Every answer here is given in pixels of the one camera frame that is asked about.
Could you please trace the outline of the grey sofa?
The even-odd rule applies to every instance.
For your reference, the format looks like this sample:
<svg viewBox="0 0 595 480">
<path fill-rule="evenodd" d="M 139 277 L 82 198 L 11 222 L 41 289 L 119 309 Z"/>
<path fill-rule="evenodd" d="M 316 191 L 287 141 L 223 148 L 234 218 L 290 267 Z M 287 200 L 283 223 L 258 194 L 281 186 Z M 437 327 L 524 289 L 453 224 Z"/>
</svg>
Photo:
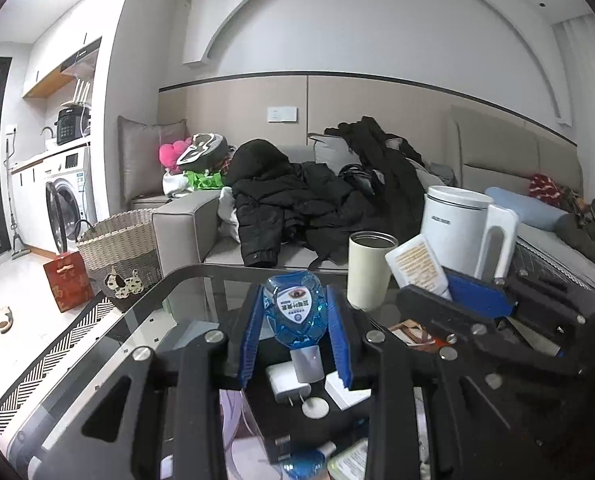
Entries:
<svg viewBox="0 0 595 480">
<path fill-rule="evenodd" d="M 164 274 L 205 262 L 274 269 L 336 266 L 348 257 L 348 238 L 360 231 L 391 234 L 398 242 L 419 234 L 423 186 L 408 143 L 392 148 L 394 136 L 365 116 L 326 131 L 383 174 L 378 195 L 370 198 L 325 164 L 291 162 L 262 139 L 234 152 L 224 182 L 234 197 L 236 238 L 218 235 L 219 197 L 195 191 L 153 211 L 152 224 Z"/>
</svg>

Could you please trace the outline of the white washing machine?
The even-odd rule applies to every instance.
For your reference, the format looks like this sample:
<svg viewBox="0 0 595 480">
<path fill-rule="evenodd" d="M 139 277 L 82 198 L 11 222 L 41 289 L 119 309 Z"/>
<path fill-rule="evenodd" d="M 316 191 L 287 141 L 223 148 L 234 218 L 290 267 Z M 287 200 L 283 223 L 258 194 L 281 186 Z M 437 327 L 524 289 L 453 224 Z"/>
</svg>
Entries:
<svg viewBox="0 0 595 480">
<path fill-rule="evenodd" d="M 42 163 L 50 230 L 56 252 L 74 252 L 78 240 L 96 224 L 90 145 L 80 142 Z"/>
</svg>

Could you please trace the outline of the blue eye drop bottle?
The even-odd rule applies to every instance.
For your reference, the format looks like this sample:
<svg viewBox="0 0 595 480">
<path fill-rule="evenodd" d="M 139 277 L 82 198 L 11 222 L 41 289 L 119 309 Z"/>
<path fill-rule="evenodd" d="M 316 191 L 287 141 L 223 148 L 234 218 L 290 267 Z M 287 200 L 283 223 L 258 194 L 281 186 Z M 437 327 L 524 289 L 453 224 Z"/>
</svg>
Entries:
<svg viewBox="0 0 595 480">
<path fill-rule="evenodd" d="M 280 274 L 264 285 L 264 309 L 276 341 L 290 352 L 297 380 L 325 378 L 319 348 L 328 330 L 328 303 L 318 276 L 308 271 Z"/>
</svg>

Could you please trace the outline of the white wall socket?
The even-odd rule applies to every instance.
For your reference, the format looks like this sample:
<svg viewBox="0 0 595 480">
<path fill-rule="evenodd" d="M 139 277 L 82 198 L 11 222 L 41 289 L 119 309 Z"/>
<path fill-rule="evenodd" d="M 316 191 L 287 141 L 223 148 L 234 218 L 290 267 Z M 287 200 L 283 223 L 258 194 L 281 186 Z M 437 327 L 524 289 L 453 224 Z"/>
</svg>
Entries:
<svg viewBox="0 0 595 480">
<path fill-rule="evenodd" d="M 293 124 L 299 121 L 299 109 L 296 106 L 277 106 L 267 108 L 267 122 L 286 122 Z"/>
</svg>

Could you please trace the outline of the light blue pillow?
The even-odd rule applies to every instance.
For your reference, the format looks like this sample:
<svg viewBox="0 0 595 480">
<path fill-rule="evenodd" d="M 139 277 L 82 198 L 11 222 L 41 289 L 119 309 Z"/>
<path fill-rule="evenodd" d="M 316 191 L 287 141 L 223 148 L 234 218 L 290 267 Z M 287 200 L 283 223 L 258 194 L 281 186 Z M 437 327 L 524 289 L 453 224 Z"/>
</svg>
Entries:
<svg viewBox="0 0 595 480">
<path fill-rule="evenodd" d="M 548 205 L 537 198 L 513 193 L 497 186 L 486 188 L 485 194 L 491 197 L 497 206 L 514 211 L 522 223 L 543 231 L 553 231 L 557 221 L 567 215 L 565 210 Z"/>
</svg>

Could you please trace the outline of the black white helmet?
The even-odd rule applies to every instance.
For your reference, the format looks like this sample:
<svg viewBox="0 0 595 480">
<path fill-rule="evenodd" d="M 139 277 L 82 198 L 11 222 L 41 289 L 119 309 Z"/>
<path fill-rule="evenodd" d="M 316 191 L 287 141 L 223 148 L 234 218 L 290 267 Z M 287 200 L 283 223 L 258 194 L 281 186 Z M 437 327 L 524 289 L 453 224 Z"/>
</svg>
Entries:
<svg viewBox="0 0 595 480">
<path fill-rule="evenodd" d="M 217 167 L 228 151 L 228 142 L 221 134 L 197 133 L 176 164 L 182 171 L 204 172 Z"/>
</svg>

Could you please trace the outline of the anime print desk mat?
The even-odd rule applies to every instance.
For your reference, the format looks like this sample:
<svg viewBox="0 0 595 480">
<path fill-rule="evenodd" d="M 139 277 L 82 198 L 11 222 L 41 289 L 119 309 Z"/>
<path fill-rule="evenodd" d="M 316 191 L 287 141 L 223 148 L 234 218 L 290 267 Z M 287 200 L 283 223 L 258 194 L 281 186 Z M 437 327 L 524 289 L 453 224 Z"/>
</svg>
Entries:
<svg viewBox="0 0 595 480">
<path fill-rule="evenodd" d="M 421 325 L 416 322 L 407 320 L 392 326 L 390 330 L 409 347 L 431 349 L 431 336 L 424 334 Z M 224 460 L 227 478 L 254 479 L 256 474 L 260 474 L 262 479 L 283 479 L 281 468 L 268 462 L 262 438 L 243 394 L 220 392 L 220 408 L 226 410 L 226 429 L 222 431 L 226 438 Z M 172 479 L 173 458 L 169 454 L 160 461 L 160 479 Z"/>
</svg>

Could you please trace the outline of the grey cushion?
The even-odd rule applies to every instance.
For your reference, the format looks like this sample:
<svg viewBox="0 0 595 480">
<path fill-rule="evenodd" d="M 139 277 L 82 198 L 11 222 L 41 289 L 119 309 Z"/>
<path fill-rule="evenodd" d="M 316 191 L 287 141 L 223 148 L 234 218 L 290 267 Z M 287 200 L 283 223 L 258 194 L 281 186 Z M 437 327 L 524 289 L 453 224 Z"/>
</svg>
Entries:
<svg viewBox="0 0 595 480">
<path fill-rule="evenodd" d="M 186 139 L 186 121 L 145 125 L 118 116 L 117 131 L 122 204 L 128 207 L 135 198 L 162 195 L 165 169 L 160 147 Z"/>
</svg>

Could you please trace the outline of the red gift bag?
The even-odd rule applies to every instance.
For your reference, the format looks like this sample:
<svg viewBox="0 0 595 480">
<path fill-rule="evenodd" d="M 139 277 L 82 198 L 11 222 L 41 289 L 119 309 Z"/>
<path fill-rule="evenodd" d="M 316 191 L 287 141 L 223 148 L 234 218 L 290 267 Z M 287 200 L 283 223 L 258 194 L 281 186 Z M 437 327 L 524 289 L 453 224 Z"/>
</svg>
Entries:
<svg viewBox="0 0 595 480">
<path fill-rule="evenodd" d="M 93 298 L 89 276 L 80 252 L 64 252 L 43 265 L 58 310 L 66 312 Z"/>
</svg>

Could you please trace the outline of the white square box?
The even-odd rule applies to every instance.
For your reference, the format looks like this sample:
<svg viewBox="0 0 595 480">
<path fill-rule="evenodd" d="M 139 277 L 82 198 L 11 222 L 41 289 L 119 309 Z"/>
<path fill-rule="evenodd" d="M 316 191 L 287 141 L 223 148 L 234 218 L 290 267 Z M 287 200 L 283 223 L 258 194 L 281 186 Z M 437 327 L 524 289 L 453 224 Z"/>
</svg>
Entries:
<svg viewBox="0 0 595 480">
<path fill-rule="evenodd" d="M 423 234 L 410 238 L 388 252 L 385 261 L 400 288 L 415 285 L 447 300 L 451 299 L 445 271 Z"/>
</svg>

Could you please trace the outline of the black cardboard box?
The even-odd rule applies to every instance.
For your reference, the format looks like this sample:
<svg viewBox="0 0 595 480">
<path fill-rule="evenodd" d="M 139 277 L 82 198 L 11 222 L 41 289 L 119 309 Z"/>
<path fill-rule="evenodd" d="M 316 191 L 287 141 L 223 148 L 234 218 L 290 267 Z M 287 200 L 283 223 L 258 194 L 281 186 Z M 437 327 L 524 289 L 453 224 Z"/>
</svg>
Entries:
<svg viewBox="0 0 595 480">
<path fill-rule="evenodd" d="M 346 389 L 337 373 L 311 385 L 311 395 L 293 405 L 274 400 L 266 372 L 255 375 L 242 391 L 270 463 L 276 464 L 315 448 L 341 452 L 367 437 L 371 391 Z"/>
</svg>

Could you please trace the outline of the blue round bottle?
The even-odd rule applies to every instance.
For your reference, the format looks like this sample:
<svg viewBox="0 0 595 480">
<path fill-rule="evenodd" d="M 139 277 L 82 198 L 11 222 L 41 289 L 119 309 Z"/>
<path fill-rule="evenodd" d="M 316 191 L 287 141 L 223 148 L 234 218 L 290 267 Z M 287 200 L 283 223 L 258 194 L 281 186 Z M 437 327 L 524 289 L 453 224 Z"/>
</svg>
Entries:
<svg viewBox="0 0 595 480">
<path fill-rule="evenodd" d="M 325 470 L 327 456 L 318 450 L 295 453 L 286 460 L 282 460 L 280 467 L 287 479 L 311 480 L 316 479 Z"/>
</svg>

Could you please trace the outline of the pair of slippers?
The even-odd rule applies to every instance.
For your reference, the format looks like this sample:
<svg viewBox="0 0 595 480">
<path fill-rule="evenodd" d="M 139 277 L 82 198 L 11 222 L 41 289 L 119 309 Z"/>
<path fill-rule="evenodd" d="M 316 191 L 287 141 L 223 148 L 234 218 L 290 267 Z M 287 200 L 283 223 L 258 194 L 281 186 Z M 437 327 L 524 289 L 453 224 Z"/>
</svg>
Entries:
<svg viewBox="0 0 595 480">
<path fill-rule="evenodd" d="M 9 307 L 0 308 L 0 333 L 7 333 L 13 325 L 12 310 Z"/>
</svg>

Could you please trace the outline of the woven laundry basket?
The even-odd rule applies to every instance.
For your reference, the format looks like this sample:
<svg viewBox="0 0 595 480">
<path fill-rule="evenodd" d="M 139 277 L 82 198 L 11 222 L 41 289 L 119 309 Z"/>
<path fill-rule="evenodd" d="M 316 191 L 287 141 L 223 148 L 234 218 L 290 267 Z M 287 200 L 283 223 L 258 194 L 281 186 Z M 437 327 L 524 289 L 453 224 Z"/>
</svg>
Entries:
<svg viewBox="0 0 595 480">
<path fill-rule="evenodd" d="M 129 310 L 162 278 L 153 209 L 114 214 L 77 240 L 94 290 L 120 312 Z"/>
</svg>

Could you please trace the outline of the white charger plug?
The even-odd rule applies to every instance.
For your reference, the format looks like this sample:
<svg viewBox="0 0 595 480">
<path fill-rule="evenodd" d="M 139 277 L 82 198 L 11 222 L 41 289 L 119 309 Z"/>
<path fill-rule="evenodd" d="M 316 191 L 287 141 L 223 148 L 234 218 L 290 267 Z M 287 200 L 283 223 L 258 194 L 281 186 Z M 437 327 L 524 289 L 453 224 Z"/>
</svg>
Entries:
<svg viewBox="0 0 595 480">
<path fill-rule="evenodd" d="M 268 366 L 266 376 L 278 404 L 293 405 L 297 401 L 304 402 L 311 395 L 311 385 L 297 379 L 291 361 Z"/>
</svg>

